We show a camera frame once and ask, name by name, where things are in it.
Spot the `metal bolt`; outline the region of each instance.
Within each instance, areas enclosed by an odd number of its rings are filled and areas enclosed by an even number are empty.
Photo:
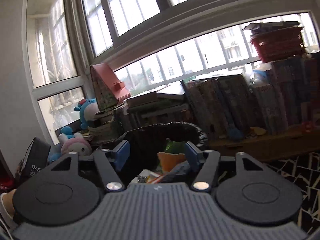
[[[116,191],[116,190],[120,190],[121,188],[122,188],[122,184],[119,182],[110,182],[107,184],[108,190]]]
[[[210,187],[210,185],[204,181],[198,181],[193,184],[193,187],[198,190],[205,190]]]

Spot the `wooden cabinet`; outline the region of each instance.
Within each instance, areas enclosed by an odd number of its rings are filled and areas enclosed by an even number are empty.
[[[259,161],[266,162],[320,150],[320,130],[302,133],[298,129],[291,129],[281,135],[264,135],[241,142],[221,139],[210,141],[209,148],[224,156],[235,156],[237,152],[245,152]]]

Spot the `rug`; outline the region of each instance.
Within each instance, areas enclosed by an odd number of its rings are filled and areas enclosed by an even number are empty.
[[[320,154],[304,154],[266,165],[301,189],[303,202],[295,222],[311,235],[320,226]],[[235,165],[219,167],[218,183],[235,176],[235,168]]]

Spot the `stack of books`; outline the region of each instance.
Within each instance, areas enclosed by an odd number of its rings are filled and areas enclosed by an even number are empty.
[[[210,139],[225,138],[233,128],[246,135],[250,127],[263,124],[257,99],[242,70],[191,80],[184,86],[198,124]]]
[[[117,107],[115,119],[123,132],[157,123],[194,122],[184,94],[179,83],[146,91]]]
[[[316,68],[316,60],[294,56],[260,64],[254,70],[258,82],[252,87],[270,134],[282,133],[305,121],[301,106],[310,102],[314,90],[312,78],[317,76],[311,77],[310,73]]]

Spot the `white wall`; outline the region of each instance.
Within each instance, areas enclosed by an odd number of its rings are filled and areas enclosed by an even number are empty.
[[[0,0],[0,150],[13,174],[32,139],[44,140],[24,67],[24,6],[24,0]]]

